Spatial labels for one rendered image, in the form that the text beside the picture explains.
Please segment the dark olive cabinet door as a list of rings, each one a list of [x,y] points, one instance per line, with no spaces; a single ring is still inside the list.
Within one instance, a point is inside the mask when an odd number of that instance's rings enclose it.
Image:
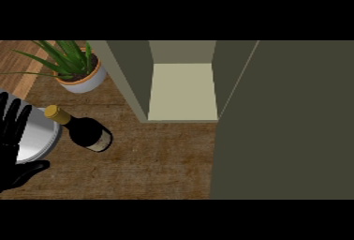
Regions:
[[[263,41],[216,128],[214,199],[354,199],[354,41]]]

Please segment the green plant in white pot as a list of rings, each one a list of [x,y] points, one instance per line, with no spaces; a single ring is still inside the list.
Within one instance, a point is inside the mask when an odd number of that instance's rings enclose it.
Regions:
[[[89,42],[84,42],[83,47],[73,40],[56,40],[53,43],[48,40],[36,40],[33,43],[55,60],[53,62],[20,50],[14,50],[14,52],[27,56],[52,72],[42,73],[30,68],[27,71],[0,72],[0,75],[21,74],[28,76],[31,81],[43,76],[53,79],[71,93],[83,94],[93,91],[105,80],[107,70]]]

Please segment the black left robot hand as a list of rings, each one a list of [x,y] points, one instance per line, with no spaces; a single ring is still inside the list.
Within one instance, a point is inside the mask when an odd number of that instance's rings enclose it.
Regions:
[[[6,108],[9,93],[0,93],[0,193],[20,188],[30,179],[50,168],[49,160],[36,160],[18,164],[20,142],[22,139],[33,106],[20,109],[21,99],[17,98]]]

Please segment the dark wine bottle gold cap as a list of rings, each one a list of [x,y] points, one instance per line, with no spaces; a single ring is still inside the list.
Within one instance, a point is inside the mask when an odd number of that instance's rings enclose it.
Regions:
[[[98,153],[109,148],[114,135],[98,120],[90,117],[74,117],[56,105],[45,109],[45,116],[67,127],[77,145]]]

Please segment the round silver plate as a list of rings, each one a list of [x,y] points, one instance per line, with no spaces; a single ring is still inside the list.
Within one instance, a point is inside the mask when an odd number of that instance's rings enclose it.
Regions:
[[[50,154],[61,132],[62,126],[45,116],[45,109],[34,108],[20,142],[18,164],[40,160]]]

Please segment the olive green open cabinet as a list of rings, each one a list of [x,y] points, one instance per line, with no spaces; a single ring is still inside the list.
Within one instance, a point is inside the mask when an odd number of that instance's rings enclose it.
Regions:
[[[143,123],[216,123],[251,62],[256,40],[93,40]]]

